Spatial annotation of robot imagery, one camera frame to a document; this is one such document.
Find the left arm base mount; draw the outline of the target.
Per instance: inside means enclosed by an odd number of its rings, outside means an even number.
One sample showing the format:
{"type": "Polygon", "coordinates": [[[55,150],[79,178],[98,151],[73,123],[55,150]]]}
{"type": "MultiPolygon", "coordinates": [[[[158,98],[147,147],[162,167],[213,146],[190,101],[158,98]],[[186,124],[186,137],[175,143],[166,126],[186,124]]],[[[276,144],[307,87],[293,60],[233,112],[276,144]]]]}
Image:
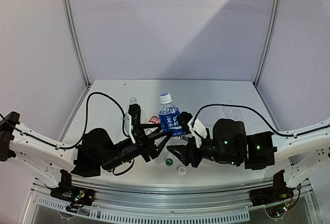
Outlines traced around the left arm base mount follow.
{"type": "Polygon", "coordinates": [[[58,186],[51,188],[51,197],[66,201],[65,210],[70,213],[76,214],[81,208],[92,206],[95,190],[74,186],[72,175],[64,169],[60,170],[60,175],[58,186]]]}

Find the green bottle cap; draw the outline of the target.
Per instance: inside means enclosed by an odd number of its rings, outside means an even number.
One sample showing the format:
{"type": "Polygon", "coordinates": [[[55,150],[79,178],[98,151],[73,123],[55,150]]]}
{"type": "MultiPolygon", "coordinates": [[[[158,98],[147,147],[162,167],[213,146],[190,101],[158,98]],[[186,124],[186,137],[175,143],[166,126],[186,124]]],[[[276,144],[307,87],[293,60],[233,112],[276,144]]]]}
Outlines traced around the green bottle cap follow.
{"type": "Polygon", "coordinates": [[[174,164],[174,161],[171,158],[166,158],[165,164],[166,164],[166,166],[172,166],[174,164]]]}

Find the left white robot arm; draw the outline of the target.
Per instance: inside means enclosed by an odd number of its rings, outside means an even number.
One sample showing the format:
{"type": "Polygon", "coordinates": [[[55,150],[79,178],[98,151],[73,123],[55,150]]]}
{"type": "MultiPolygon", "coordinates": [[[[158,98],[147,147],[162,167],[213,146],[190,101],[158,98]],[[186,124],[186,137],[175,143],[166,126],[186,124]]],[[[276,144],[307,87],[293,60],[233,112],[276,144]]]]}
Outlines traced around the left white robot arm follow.
{"type": "Polygon", "coordinates": [[[11,112],[1,120],[1,161],[14,158],[15,148],[24,143],[38,157],[45,156],[62,169],[74,166],[71,173],[85,178],[100,176],[101,170],[114,171],[138,156],[149,162],[160,155],[172,136],[162,132],[159,124],[138,124],[130,137],[114,144],[105,129],[95,128],[83,134],[76,145],[63,147],[17,128],[19,117],[11,112]]]}

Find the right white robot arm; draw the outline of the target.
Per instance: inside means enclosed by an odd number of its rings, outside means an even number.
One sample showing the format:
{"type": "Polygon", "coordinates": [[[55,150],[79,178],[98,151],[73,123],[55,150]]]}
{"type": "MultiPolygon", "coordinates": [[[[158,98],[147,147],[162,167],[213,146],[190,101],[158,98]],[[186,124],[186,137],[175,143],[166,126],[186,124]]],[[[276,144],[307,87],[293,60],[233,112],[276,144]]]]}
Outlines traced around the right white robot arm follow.
{"type": "Polygon", "coordinates": [[[185,145],[167,147],[169,153],[185,166],[197,168],[202,160],[245,169],[261,170],[298,154],[308,156],[295,165],[281,169],[287,187],[295,188],[329,162],[329,119],[301,129],[278,133],[265,131],[252,135],[245,132],[242,121],[219,119],[212,131],[193,135],[185,145]]]}

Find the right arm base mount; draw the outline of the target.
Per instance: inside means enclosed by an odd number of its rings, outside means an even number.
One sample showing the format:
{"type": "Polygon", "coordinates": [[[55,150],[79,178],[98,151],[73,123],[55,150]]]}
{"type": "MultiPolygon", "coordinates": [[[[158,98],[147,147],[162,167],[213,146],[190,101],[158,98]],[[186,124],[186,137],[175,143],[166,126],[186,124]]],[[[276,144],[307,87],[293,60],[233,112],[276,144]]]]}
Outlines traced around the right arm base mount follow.
{"type": "Polygon", "coordinates": [[[287,187],[284,181],[284,170],[273,176],[273,184],[268,187],[254,189],[249,192],[253,207],[264,206],[266,215],[274,220],[283,218],[298,202],[301,195],[301,184],[296,189],[298,196],[294,199],[294,188],[287,187]]]}

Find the blue label water bottle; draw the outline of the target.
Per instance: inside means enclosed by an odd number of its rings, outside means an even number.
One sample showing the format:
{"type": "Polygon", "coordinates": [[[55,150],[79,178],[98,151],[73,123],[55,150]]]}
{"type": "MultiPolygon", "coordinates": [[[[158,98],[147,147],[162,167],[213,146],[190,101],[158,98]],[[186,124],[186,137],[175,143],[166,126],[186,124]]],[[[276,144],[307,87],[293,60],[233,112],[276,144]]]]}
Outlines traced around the blue label water bottle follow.
{"type": "Polygon", "coordinates": [[[158,114],[162,132],[171,131],[172,138],[175,141],[184,141],[186,134],[179,124],[179,115],[179,108],[173,103],[173,101],[169,104],[161,105],[158,114]]]}

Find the blue bottle cap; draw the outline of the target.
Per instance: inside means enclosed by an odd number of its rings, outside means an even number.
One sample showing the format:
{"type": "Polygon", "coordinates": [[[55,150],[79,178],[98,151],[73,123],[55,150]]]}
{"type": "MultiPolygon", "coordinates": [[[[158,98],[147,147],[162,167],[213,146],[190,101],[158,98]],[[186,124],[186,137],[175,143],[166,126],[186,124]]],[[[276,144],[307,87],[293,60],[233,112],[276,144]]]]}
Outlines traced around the blue bottle cap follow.
{"type": "Polygon", "coordinates": [[[170,93],[162,93],[159,95],[159,100],[161,105],[166,105],[172,102],[172,97],[170,93]]]}

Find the red label water bottle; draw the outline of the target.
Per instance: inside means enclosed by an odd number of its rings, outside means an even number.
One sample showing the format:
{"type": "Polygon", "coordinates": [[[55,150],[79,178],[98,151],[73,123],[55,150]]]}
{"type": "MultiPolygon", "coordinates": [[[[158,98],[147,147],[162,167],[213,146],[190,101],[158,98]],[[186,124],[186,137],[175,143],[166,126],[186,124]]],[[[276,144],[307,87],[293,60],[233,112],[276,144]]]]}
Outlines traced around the red label water bottle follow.
{"type": "MultiPolygon", "coordinates": [[[[160,125],[160,119],[158,116],[152,116],[149,121],[147,122],[149,125],[160,125]]],[[[145,134],[149,135],[157,130],[157,127],[146,128],[145,134]]]]}

